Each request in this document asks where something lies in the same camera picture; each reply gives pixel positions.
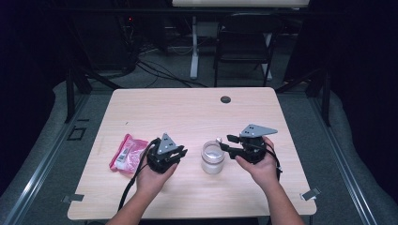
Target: hand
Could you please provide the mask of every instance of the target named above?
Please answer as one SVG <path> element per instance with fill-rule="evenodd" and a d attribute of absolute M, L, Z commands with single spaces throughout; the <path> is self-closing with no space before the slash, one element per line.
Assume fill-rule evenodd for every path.
<path fill-rule="evenodd" d="M 166 181 L 173 175 L 177 164 L 171 166 L 165 173 L 157 173 L 150 169 L 145 156 L 141 168 L 143 168 L 137 177 L 137 194 L 145 194 L 147 197 L 155 198 Z"/>
<path fill-rule="evenodd" d="M 263 136 L 263 140 L 273 148 L 273 142 L 269 138 Z M 251 174 L 254 182 L 262 189 L 278 183 L 278 178 L 276 176 L 276 160 L 271 154 L 266 154 L 263 160 L 254 165 L 246 161 L 243 157 L 236 156 L 235 160 L 245 171 Z"/>

